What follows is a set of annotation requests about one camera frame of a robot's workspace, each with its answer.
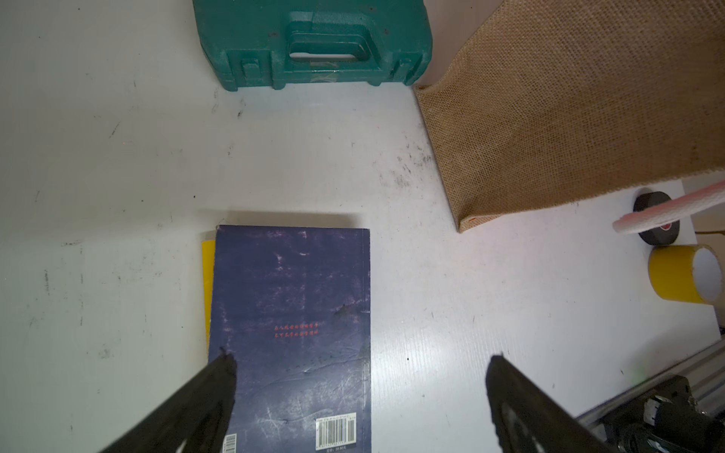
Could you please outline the green plastic tool case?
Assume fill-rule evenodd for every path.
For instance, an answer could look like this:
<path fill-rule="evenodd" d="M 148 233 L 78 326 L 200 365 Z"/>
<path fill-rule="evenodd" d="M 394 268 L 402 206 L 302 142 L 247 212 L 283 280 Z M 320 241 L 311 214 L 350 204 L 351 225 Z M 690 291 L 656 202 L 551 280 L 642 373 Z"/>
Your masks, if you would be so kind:
<path fill-rule="evenodd" d="M 366 82 L 411 86 L 432 60 L 421 1 L 196 1 L 201 48 L 221 86 Z"/>

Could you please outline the burlap canvas bag red front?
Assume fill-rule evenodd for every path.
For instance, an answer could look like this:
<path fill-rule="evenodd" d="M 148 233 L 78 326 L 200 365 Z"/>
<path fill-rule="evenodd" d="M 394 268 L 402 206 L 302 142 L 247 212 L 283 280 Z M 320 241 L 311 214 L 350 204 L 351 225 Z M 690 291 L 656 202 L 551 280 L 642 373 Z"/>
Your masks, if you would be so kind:
<path fill-rule="evenodd" d="M 415 92 L 457 230 L 724 166 L 720 1 L 505 1 Z"/>

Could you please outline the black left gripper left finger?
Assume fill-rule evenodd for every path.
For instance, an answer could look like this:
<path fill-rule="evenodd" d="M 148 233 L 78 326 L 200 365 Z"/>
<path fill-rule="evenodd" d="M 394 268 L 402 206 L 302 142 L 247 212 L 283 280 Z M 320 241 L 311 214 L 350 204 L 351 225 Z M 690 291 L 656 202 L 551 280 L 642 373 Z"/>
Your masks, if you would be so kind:
<path fill-rule="evenodd" d="M 237 362 L 227 351 L 106 452 L 220 452 L 234 406 Z"/>

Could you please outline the black tape roll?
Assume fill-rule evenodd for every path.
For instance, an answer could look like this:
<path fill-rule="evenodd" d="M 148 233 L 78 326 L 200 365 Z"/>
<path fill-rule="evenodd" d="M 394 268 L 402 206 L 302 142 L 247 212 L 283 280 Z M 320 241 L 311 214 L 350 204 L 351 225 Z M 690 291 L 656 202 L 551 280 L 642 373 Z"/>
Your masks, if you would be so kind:
<path fill-rule="evenodd" d="M 640 239 L 652 247 L 673 245 L 680 234 L 681 222 L 663 216 L 660 206 L 670 202 L 671 197 L 661 191 L 641 192 L 634 200 L 633 213 L 645 213 L 643 226 L 647 230 L 638 233 Z"/>

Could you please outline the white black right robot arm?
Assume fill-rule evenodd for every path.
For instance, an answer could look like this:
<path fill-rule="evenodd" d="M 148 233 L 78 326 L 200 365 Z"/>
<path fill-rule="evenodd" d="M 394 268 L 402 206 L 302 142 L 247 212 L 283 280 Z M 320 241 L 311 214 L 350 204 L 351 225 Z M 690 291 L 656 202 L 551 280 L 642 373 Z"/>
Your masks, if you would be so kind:
<path fill-rule="evenodd" d="M 722 452 L 724 423 L 700 411 L 686 377 L 675 376 L 602 419 L 620 452 Z"/>

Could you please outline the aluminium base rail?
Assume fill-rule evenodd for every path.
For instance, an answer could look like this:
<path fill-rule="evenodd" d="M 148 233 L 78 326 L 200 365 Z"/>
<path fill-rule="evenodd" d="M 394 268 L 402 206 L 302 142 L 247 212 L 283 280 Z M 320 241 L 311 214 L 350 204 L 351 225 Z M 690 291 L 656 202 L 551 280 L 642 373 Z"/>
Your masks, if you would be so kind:
<path fill-rule="evenodd" d="M 576 417 L 576 420 L 585 428 L 595 432 L 605 415 L 675 376 L 687 378 L 691 396 L 697 402 L 700 411 L 709 415 L 723 413 L 724 337 L 694 356 L 582 413 Z"/>

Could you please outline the yellow tape roll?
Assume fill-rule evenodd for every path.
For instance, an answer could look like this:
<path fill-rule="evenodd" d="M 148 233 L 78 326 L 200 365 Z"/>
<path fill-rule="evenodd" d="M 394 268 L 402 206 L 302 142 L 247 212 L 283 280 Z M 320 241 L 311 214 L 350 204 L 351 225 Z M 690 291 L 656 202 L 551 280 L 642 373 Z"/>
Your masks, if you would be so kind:
<path fill-rule="evenodd" d="M 724 294 L 720 261 L 707 245 L 655 247 L 648 272 L 651 287 L 664 300 L 713 305 Z"/>

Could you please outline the yellow book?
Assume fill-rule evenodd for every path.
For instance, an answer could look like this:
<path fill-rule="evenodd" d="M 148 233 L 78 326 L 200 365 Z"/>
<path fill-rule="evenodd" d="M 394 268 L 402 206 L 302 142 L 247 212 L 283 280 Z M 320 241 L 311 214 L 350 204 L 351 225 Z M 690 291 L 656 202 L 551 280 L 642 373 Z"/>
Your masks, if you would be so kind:
<path fill-rule="evenodd" d="M 210 341 L 211 330 L 211 304 L 213 303 L 213 274 L 214 274 L 215 240 L 202 243 L 202 277 L 204 294 L 204 314 L 206 341 Z"/>

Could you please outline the worn purple barcode book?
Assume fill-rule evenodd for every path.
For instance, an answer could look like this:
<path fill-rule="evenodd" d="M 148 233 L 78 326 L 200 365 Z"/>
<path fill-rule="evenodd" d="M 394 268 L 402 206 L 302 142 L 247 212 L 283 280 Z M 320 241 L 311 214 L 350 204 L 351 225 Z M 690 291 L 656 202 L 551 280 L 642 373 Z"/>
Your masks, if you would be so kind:
<path fill-rule="evenodd" d="M 370 233 L 220 226 L 211 356 L 237 386 L 226 452 L 368 452 Z"/>

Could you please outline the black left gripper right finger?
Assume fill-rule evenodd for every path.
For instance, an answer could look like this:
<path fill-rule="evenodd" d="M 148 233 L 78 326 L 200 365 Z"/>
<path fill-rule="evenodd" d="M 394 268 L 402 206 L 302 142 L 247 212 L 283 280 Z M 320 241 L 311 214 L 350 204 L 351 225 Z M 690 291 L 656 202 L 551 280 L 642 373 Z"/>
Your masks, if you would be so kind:
<path fill-rule="evenodd" d="M 494 355 L 485 376 L 491 417 L 504 452 L 612 452 L 524 376 Z"/>

